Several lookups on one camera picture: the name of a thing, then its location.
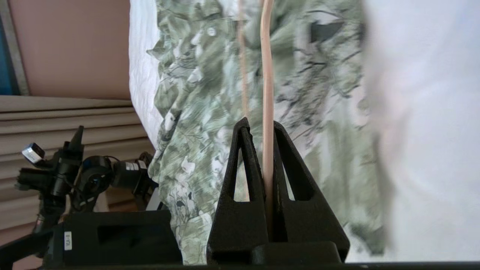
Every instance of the white fabric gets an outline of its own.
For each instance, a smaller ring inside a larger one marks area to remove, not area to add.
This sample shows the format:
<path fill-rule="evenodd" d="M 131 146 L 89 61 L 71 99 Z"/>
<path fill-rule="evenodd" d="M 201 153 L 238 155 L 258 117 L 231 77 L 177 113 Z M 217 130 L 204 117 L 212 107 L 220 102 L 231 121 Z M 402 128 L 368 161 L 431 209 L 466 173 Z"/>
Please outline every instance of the white fabric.
<path fill-rule="evenodd" d="M 348 261 L 480 258 L 480 1 L 365 0 L 365 77 L 387 216 L 387 253 Z M 130 92 L 152 143 L 154 0 L 131 0 Z"/>
<path fill-rule="evenodd" d="M 159 84 L 158 60 L 146 53 L 159 38 L 155 0 L 130 1 L 130 96 L 133 107 L 157 147 L 156 139 L 163 117 L 154 106 Z"/>

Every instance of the patterned cloth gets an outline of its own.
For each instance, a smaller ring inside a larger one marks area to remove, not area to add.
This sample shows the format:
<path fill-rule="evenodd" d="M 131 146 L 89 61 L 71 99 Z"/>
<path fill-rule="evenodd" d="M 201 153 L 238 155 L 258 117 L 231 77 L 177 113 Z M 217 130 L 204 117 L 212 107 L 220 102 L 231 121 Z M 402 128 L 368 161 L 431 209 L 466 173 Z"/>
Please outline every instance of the patterned cloth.
<path fill-rule="evenodd" d="M 260 1 L 244 0 L 249 122 L 262 149 Z M 204 264 L 234 124 L 243 117 L 237 3 L 157 0 L 155 105 L 164 117 L 149 167 L 184 264 Z M 340 223 L 382 253 L 382 219 L 353 0 L 276 0 L 271 23 L 275 120 L 290 134 Z M 243 200 L 237 181 L 235 197 Z"/>

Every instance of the curtain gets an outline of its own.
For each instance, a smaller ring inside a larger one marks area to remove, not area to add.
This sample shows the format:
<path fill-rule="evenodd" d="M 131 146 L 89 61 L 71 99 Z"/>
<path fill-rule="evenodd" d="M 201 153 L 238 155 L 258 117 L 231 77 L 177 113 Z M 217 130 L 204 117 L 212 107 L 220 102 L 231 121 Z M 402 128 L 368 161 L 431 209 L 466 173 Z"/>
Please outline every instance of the curtain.
<path fill-rule="evenodd" d="M 21 151 L 35 142 L 50 158 L 79 125 L 84 126 L 84 158 L 133 160 L 144 151 L 154 152 L 130 101 L 0 96 L 0 245 L 1 230 L 32 223 L 38 213 L 38 192 L 14 188 L 20 168 L 33 167 Z M 126 210 L 125 202 L 132 201 L 127 190 L 106 194 L 113 208 Z"/>

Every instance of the white sheet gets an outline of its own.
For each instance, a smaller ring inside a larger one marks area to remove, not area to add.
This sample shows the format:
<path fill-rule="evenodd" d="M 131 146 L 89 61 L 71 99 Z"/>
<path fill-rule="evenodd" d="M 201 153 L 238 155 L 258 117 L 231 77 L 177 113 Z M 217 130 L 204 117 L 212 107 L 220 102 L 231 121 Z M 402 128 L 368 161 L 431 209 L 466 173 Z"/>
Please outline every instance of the white sheet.
<path fill-rule="evenodd" d="M 480 259 L 480 2 L 367 0 L 366 79 L 389 246 L 349 261 Z M 130 92 L 156 145 L 154 0 L 131 0 Z"/>
<path fill-rule="evenodd" d="M 133 107 L 156 147 L 163 117 L 153 104 L 158 88 L 158 61 L 146 53 L 158 41 L 155 0 L 130 1 L 130 96 Z"/>

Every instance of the black camera rig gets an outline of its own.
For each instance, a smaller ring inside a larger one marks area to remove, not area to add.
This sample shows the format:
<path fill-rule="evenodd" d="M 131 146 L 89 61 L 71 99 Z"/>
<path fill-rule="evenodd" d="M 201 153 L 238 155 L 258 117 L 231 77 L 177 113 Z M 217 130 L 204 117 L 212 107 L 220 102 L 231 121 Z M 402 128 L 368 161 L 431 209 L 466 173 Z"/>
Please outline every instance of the black camera rig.
<path fill-rule="evenodd" d="M 274 128 L 274 224 L 270 234 L 265 218 L 264 184 L 246 118 L 234 127 L 207 242 L 206 266 L 181 265 L 181 252 L 169 225 L 170 212 L 161 205 L 146 207 L 151 211 L 91 212 L 95 196 L 109 184 L 129 188 L 134 194 L 135 190 L 151 190 L 155 186 L 146 174 L 126 176 L 126 171 L 134 171 L 132 165 L 117 162 L 109 170 L 112 166 L 108 157 L 86 159 L 74 185 L 75 170 L 80 168 L 83 153 L 79 128 L 70 143 L 66 142 L 52 160 L 45 161 L 50 164 L 48 173 L 21 170 L 19 188 L 38 189 L 41 200 L 47 198 L 49 202 L 41 204 L 39 220 L 43 220 L 31 235 L 0 247 L 0 269 L 11 269 L 13 262 L 38 252 L 45 253 L 45 269 L 480 269 L 478 262 L 344 263 L 349 250 L 347 236 L 285 129 L 279 123 Z M 245 162 L 249 202 L 233 199 L 239 149 Z M 27 152 L 33 160 L 43 159 L 35 145 Z M 145 165 L 150 161 L 146 157 L 140 160 Z M 284 169 L 294 201 L 288 197 Z M 57 224 L 64 210 L 64 197 L 71 190 L 72 214 Z M 145 201 L 145 193 L 139 201 Z"/>

